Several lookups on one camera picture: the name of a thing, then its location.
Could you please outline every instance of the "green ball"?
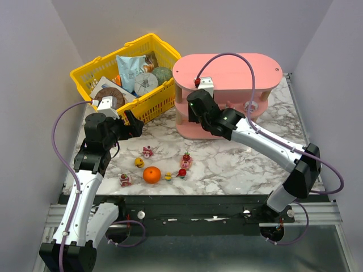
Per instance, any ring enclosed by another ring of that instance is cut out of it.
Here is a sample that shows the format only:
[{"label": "green ball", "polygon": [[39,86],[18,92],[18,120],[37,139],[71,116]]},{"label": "green ball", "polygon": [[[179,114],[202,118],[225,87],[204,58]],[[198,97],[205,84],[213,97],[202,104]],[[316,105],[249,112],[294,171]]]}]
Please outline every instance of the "green ball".
[{"label": "green ball", "polygon": [[157,77],[158,86],[172,78],[172,71],[167,67],[156,67],[151,73]]}]

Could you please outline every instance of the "orange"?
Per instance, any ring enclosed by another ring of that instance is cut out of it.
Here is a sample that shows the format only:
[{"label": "orange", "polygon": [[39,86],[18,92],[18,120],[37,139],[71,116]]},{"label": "orange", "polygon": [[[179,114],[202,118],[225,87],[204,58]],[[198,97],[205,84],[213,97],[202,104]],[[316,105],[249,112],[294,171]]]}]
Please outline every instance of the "orange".
[{"label": "orange", "polygon": [[145,180],[147,183],[154,184],[160,180],[161,172],[159,168],[155,166],[150,166],[143,171],[142,177],[143,180]]}]

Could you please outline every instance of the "yellow basket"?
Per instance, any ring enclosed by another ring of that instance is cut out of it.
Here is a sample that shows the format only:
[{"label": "yellow basket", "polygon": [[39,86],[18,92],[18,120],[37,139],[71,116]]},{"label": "yellow basket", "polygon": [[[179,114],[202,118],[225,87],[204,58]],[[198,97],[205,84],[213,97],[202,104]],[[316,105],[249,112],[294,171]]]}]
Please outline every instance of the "yellow basket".
[{"label": "yellow basket", "polygon": [[[159,66],[171,70],[176,61],[181,58],[178,51],[171,45],[162,41],[157,35],[149,33],[139,39],[127,42],[124,47],[105,57],[96,57],[93,61],[73,70],[70,77],[75,82],[83,99],[91,100],[89,94],[94,89],[96,81],[99,81],[103,76],[110,80],[118,76],[116,55],[134,57],[148,54],[151,51],[154,51]],[[130,109],[136,118],[147,123],[173,107],[174,98],[174,78],[172,78],[141,98],[134,99],[131,103],[117,109],[117,113],[128,124],[124,111]]]}]

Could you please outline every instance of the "marble tabletop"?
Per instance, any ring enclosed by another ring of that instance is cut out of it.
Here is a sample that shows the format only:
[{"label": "marble tabletop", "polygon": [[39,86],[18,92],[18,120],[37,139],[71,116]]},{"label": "marble tabletop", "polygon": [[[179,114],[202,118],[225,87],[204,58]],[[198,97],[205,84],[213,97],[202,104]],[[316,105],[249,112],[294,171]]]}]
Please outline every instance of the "marble tabletop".
[{"label": "marble tabletop", "polygon": [[[257,123],[278,136],[305,144],[285,78],[272,90],[268,101],[269,107]],[[92,112],[94,109],[87,106],[85,116]],[[74,155],[85,137],[84,124],[83,119]],[[174,108],[147,123],[141,137],[120,141],[119,144],[120,152],[111,160],[97,194],[269,194],[288,176],[271,159],[240,143],[224,139],[184,139],[175,128]],[[156,184],[144,182],[142,173],[145,168],[134,165],[135,158],[142,158],[143,146],[151,146],[154,151],[152,157],[143,159],[145,167],[156,166],[161,170],[162,179]],[[186,151],[193,158],[193,164],[183,180],[175,176],[180,169],[180,158]],[[171,181],[163,178],[166,172],[174,176]],[[122,173],[132,178],[131,186],[121,187],[119,177]],[[67,175],[64,194],[70,193],[72,183],[72,176]],[[323,188],[316,184],[315,189]]]}]

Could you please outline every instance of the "white backdrop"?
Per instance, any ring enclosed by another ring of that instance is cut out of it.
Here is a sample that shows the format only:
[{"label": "white backdrop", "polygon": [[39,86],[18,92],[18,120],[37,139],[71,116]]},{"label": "white backdrop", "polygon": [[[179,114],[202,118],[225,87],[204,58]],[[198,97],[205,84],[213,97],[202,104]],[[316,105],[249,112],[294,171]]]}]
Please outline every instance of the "white backdrop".
[{"label": "white backdrop", "polygon": [[[345,178],[336,200],[343,229],[363,271],[363,2],[334,0],[292,77],[309,138]],[[324,168],[323,181],[339,181]]]},{"label": "white backdrop", "polygon": [[149,32],[192,53],[258,52],[292,72],[332,0],[52,0],[83,61]]},{"label": "white backdrop", "polygon": [[[0,3],[0,270],[32,271],[50,203],[65,168],[50,132],[56,116],[81,97],[69,72],[81,65],[48,0]],[[82,108],[60,122],[57,143],[70,159]]]}]

